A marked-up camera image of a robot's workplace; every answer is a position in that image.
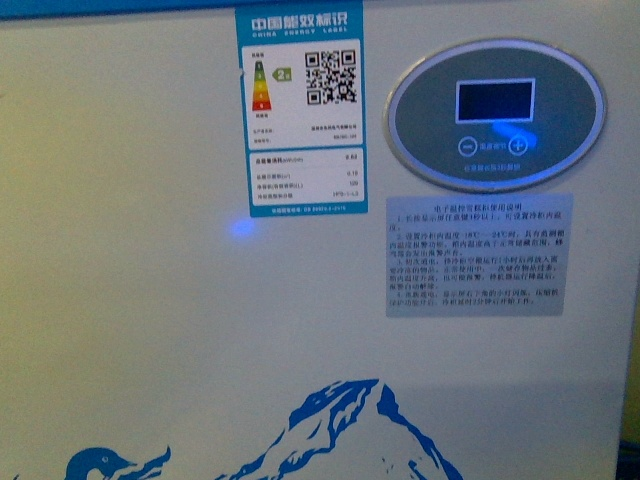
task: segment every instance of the instruction label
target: instruction label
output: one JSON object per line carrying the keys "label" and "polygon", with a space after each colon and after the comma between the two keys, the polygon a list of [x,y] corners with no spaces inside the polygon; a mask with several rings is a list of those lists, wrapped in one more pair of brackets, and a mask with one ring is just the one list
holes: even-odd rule
{"label": "instruction label", "polygon": [[387,200],[387,316],[562,315],[572,195]]}

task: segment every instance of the black display screen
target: black display screen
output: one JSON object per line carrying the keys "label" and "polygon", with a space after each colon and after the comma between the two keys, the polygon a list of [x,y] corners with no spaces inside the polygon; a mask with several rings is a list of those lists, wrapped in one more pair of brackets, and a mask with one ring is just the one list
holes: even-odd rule
{"label": "black display screen", "polygon": [[457,83],[456,122],[533,120],[535,79],[469,80]]}

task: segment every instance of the oval control panel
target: oval control panel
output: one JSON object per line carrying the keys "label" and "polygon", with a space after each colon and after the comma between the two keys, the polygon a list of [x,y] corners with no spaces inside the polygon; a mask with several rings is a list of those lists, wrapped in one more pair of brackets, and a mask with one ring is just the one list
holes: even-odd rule
{"label": "oval control panel", "polygon": [[423,59],[390,93],[387,141],[413,173],[470,192],[524,188],[575,164],[605,102],[574,57],[541,43],[483,40]]}

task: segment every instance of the sticker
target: sticker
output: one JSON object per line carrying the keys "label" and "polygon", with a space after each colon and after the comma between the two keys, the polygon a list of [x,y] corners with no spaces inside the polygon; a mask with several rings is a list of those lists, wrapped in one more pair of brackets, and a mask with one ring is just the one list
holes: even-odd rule
{"label": "sticker", "polygon": [[366,213],[361,3],[236,10],[252,217]]}
{"label": "sticker", "polygon": [[573,197],[387,199],[387,316],[562,315]]}

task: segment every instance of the energy efficiency label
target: energy efficiency label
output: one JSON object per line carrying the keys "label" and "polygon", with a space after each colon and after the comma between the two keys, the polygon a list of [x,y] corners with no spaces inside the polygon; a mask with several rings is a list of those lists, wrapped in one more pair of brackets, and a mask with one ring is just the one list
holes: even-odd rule
{"label": "energy efficiency label", "polygon": [[362,4],[236,10],[252,217],[366,213]]}

